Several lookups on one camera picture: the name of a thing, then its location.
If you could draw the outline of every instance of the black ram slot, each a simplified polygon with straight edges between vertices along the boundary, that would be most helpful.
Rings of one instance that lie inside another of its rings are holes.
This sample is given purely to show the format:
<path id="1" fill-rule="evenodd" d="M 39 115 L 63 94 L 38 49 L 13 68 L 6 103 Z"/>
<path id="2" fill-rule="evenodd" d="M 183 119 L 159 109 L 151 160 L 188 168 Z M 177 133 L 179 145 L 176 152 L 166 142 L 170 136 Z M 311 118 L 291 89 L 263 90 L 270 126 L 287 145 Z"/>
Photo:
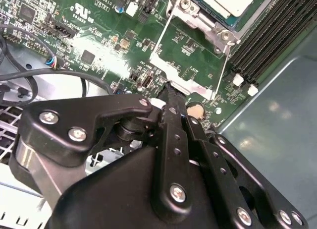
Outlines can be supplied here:
<path id="1" fill-rule="evenodd" d="M 278 15 L 284 10 L 289 0 L 279 0 L 277 4 L 266 14 L 265 18 L 261 20 L 261 22 L 257 25 L 257 27 L 253 30 L 251 35 L 240 44 L 239 49 L 234 53 L 234 56 L 230 59 L 230 61 L 237 65 L 240 60 L 247 55 L 248 49 L 252 48 L 259 37 L 264 35 L 264 33 L 268 30 L 268 27 L 271 25 L 272 21 L 278 17 Z"/>
<path id="2" fill-rule="evenodd" d="M 249 83 L 256 80 L 278 58 L 316 15 L 316 0 L 279 0 L 250 36 L 234 53 L 230 62 L 234 72 Z"/>
<path id="3" fill-rule="evenodd" d="M 265 64 L 258 66 L 259 69 L 256 71 L 257 74 L 255 74 L 253 78 L 258 79 L 266 71 L 266 69 L 274 63 L 278 56 L 282 54 L 287 49 L 287 47 L 297 38 L 298 33 L 301 33 L 303 30 L 308 28 L 313 22 L 316 21 L 317 19 L 313 20 L 313 17 L 311 16 L 310 19 L 307 19 L 305 22 L 303 22 L 296 30 L 293 30 L 294 32 L 291 33 L 290 37 L 280 44 L 280 47 L 278 48 L 278 51 L 275 53 L 275 55 L 270 55 Z"/>
<path id="4" fill-rule="evenodd" d="M 250 62 L 250 65 L 247 66 L 247 70 L 249 75 L 252 77 L 256 74 L 256 70 L 259 66 L 261 66 L 265 60 L 268 58 L 268 54 L 274 53 L 275 49 L 277 49 L 277 46 L 280 42 L 287 39 L 290 35 L 290 33 L 293 33 L 296 29 L 296 26 L 301 25 L 302 21 L 306 21 L 307 19 L 304 19 L 307 14 L 309 15 L 312 13 L 312 8 L 315 6 L 316 0 L 309 0 L 309 5 L 305 5 L 301 8 L 297 14 L 292 16 L 291 22 L 288 22 L 287 25 L 284 27 L 283 32 L 278 32 L 278 35 L 275 36 L 274 39 L 271 40 L 269 45 L 267 45 L 260 55 L 257 56 L 257 58 L 254 59 L 254 61 Z"/>
<path id="5" fill-rule="evenodd" d="M 277 19 L 272 23 L 271 27 L 268 29 L 265 36 L 263 36 L 257 44 L 252 49 L 253 55 L 248 56 L 242 62 L 238 64 L 238 68 L 243 70 L 244 73 L 249 74 L 249 71 L 252 71 L 251 68 L 247 67 L 257 58 L 260 53 L 267 53 L 267 46 L 270 42 L 276 42 L 276 40 L 280 40 L 277 36 L 279 34 L 283 34 L 287 31 L 287 25 L 290 22 L 294 21 L 294 15 L 298 12 L 298 0 L 291 0 L 288 6 L 284 9 L 284 11 L 279 15 Z"/>

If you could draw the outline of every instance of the green circuit board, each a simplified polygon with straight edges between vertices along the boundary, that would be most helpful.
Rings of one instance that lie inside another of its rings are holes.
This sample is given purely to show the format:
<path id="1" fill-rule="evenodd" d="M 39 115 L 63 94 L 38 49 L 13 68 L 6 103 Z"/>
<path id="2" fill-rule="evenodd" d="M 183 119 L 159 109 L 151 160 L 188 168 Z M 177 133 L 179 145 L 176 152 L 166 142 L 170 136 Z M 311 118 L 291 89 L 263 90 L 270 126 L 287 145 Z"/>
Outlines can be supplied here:
<path id="1" fill-rule="evenodd" d="M 6 16 L 2 23 L 23 27 L 44 40 L 68 69 L 98 76 L 113 90 L 122 86 L 123 92 L 131 91 L 153 98 L 166 82 L 165 73 L 148 62 L 166 23 L 166 2 L 159 2 L 146 23 L 140 23 L 136 17 L 126 13 L 117 13 L 115 0 L 0 0 L 0 13 Z M 36 11 L 32 23 L 21 20 L 22 4 Z M 48 35 L 41 26 L 47 13 L 51 13 L 55 20 L 78 29 L 78 34 L 63 39 Z M 28 36 L 17 32 L 12 35 L 21 45 L 46 54 Z M 214 90 L 224 56 L 213 50 L 214 46 L 205 40 L 201 31 L 191 29 L 175 18 L 162 39 L 158 53 L 160 58 L 178 69 L 183 79 L 194 79 L 203 87 Z M 131 73 L 135 73 L 138 79 L 132 80 Z M 147 76 L 153 79 L 146 88 L 140 88 Z M 199 102 L 204 106 L 202 125 L 207 129 L 211 125 L 221 125 L 247 96 L 246 89 L 235 88 L 224 79 L 215 100 L 208 101 L 192 94 L 187 96 L 187 103 Z M 217 108 L 221 108 L 220 114 L 215 113 Z"/>

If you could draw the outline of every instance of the hex bolt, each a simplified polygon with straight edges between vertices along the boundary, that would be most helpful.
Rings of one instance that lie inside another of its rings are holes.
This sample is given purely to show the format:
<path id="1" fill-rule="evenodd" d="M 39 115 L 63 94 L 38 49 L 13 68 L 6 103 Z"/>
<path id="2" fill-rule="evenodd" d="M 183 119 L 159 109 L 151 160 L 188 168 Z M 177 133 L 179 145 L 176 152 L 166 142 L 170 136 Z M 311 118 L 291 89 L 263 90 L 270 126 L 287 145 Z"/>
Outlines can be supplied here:
<path id="1" fill-rule="evenodd" d="M 295 219 L 295 221 L 297 221 L 297 223 L 299 225 L 303 225 L 303 221 L 301 220 L 301 218 L 296 214 L 296 213 L 292 213 L 293 218 Z"/>
<path id="2" fill-rule="evenodd" d="M 78 142 L 84 141 L 87 138 L 85 130 L 79 127 L 74 127 L 70 129 L 68 132 L 68 136 L 71 140 Z"/>
<path id="3" fill-rule="evenodd" d="M 145 99 L 140 99 L 139 100 L 140 104 L 142 104 L 143 106 L 148 106 L 148 101 L 146 101 Z"/>
<path id="4" fill-rule="evenodd" d="M 170 195 L 172 198 L 178 202 L 178 203 L 183 203 L 185 202 L 186 199 L 186 194 L 181 186 L 178 186 L 176 184 L 173 184 L 170 188 Z"/>
<path id="5" fill-rule="evenodd" d="M 53 112 L 43 112 L 39 116 L 40 121 L 45 124 L 53 125 L 58 122 L 57 114 Z"/>
<path id="6" fill-rule="evenodd" d="M 289 218 L 289 215 L 286 212 L 284 212 L 283 210 L 280 210 L 279 214 L 280 214 L 281 218 L 283 219 L 283 221 L 287 225 L 291 225 L 292 224 L 292 221 L 291 221 L 291 219 Z"/>
<path id="7" fill-rule="evenodd" d="M 246 210 L 244 210 L 243 208 L 238 208 L 237 214 L 244 225 L 251 226 L 252 220 L 249 213 Z"/>

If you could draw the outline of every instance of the mounting hole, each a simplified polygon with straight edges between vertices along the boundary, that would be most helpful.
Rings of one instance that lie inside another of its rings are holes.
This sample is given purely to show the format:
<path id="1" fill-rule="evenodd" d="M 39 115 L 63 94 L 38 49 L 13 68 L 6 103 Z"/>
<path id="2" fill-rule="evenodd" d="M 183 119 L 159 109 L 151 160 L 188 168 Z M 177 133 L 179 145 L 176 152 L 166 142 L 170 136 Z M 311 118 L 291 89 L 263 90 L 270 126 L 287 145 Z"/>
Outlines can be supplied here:
<path id="1" fill-rule="evenodd" d="M 32 66 L 31 66 L 30 64 L 26 64 L 25 67 L 26 67 L 27 69 L 32 69 Z"/>
<path id="2" fill-rule="evenodd" d="M 224 168 L 220 168 L 220 172 L 223 174 L 227 174 L 227 171 Z"/>
<path id="3" fill-rule="evenodd" d="M 179 156 L 182 152 L 178 148 L 175 148 L 174 153 Z"/>

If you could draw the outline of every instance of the screw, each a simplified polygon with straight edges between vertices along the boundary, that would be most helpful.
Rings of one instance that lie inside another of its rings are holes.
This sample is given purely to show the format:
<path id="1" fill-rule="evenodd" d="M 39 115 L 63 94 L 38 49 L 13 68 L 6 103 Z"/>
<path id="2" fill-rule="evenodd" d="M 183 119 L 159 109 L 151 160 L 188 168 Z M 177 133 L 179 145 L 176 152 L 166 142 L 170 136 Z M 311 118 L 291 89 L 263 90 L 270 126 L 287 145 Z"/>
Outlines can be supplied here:
<path id="1" fill-rule="evenodd" d="M 148 101 L 146 101 L 145 99 L 140 99 L 139 102 L 140 102 L 140 104 L 142 104 L 143 106 L 149 105 L 149 104 L 148 104 Z"/>
<path id="2" fill-rule="evenodd" d="M 292 224 L 292 221 L 291 219 L 289 218 L 289 216 L 287 215 L 286 212 L 284 212 L 283 210 L 280 210 L 279 211 L 279 214 L 281 216 L 281 218 L 283 219 L 283 221 L 288 224 L 288 225 L 291 225 Z"/>
<path id="3" fill-rule="evenodd" d="M 237 213 L 244 225 L 251 226 L 252 220 L 246 210 L 244 210 L 243 208 L 238 208 Z"/>
<path id="4" fill-rule="evenodd" d="M 221 144 L 223 145 L 226 144 L 226 141 L 221 136 L 218 137 L 218 140 L 220 141 Z"/>
<path id="5" fill-rule="evenodd" d="M 297 223 L 299 225 L 303 225 L 303 221 L 301 220 L 301 218 L 296 214 L 296 213 L 292 213 L 293 218 L 295 219 L 295 221 L 297 221 Z"/>
<path id="6" fill-rule="evenodd" d="M 228 41 L 229 40 L 229 32 L 226 31 L 226 32 L 223 32 L 221 34 L 221 38 L 224 40 L 224 41 Z"/>
<path id="7" fill-rule="evenodd" d="M 43 112 L 40 114 L 40 120 L 45 124 L 55 124 L 58 122 L 58 116 L 52 112 Z"/>
<path id="8" fill-rule="evenodd" d="M 172 185 L 169 192 L 172 198 L 178 203 L 182 203 L 186 199 L 184 190 L 178 185 Z"/>
<path id="9" fill-rule="evenodd" d="M 213 49 L 213 51 L 214 51 L 216 54 L 221 54 L 221 53 L 222 53 L 221 50 L 218 49 L 217 47 L 215 47 L 215 48 Z"/>
<path id="10" fill-rule="evenodd" d="M 198 124 L 197 120 L 194 119 L 194 118 L 192 118 L 192 123 L 193 123 L 193 124 L 196 124 L 196 125 Z"/>
<path id="11" fill-rule="evenodd" d="M 214 111 L 217 115 L 221 114 L 222 109 L 221 108 L 216 108 Z"/>
<path id="12" fill-rule="evenodd" d="M 78 142 L 84 141 L 87 138 L 87 134 L 85 133 L 85 131 L 78 127 L 70 129 L 68 132 L 68 136 L 73 141 L 78 141 Z"/>
<path id="13" fill-rule="evenodd" d="M 181 0 L 180 7 L 182 9 L 188 9 L 190 7 L 190 1 L 189 0 Z"/>
<path id="14" fill-rule="evenodd" d="M 177 114 L 177 111 L 176 111 L 176 109 L 175 108 L 169 108 L 169 110 L 171 111 L 171 113 L 173 113 L 173 114 Z"/>

